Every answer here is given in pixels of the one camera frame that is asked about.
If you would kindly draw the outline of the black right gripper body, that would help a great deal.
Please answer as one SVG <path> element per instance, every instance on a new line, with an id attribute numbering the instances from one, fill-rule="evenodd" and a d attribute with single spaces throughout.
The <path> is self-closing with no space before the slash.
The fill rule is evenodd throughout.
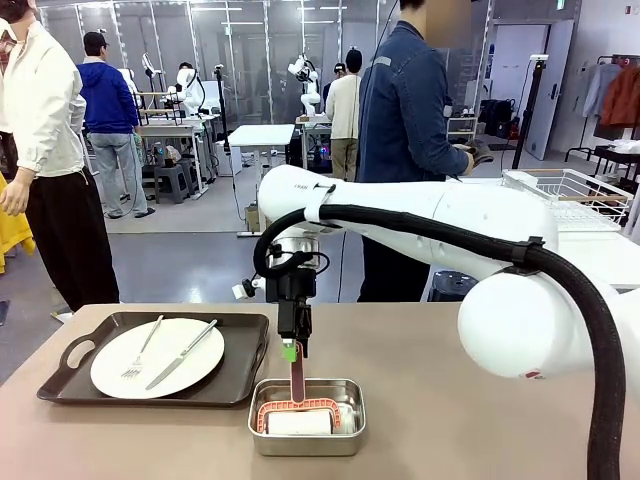
<path id="1" fill-rule="evenodd" d="M 308 258 L 292 258 L 278 265 L 275 278 L 266 279 L 266 300 L 278 305 L 277 331 L 282 339 L 312 334 L 309 298 L 316 295 L 316 269 L 307 266 Z"/>

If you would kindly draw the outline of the person's right hand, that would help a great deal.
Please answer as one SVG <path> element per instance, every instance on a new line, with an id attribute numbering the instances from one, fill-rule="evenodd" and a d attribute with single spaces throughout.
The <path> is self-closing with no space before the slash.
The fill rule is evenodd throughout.
<path id="1" fill-rule="evenodd" d="M 484 163 L 491 163 L 494 161 L 494 155 L 489 146 L 481 140 L 471 140 L 463 145 L 467 154 L 471 157 L 472 161 L 467 168 L 467 173 L 470 174 L 476 167 Z"/>

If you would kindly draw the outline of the bare hand of white-jacket figure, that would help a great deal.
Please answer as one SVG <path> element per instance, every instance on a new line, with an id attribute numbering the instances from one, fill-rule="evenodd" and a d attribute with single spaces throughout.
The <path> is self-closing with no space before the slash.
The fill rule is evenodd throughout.
<path id="1" fill-rule="evenodd" d="M 31 183 L 35 172 L 19 167 L 14 179 L 1 192 L 1 210 L 11 216 L 26 211 Z"/>

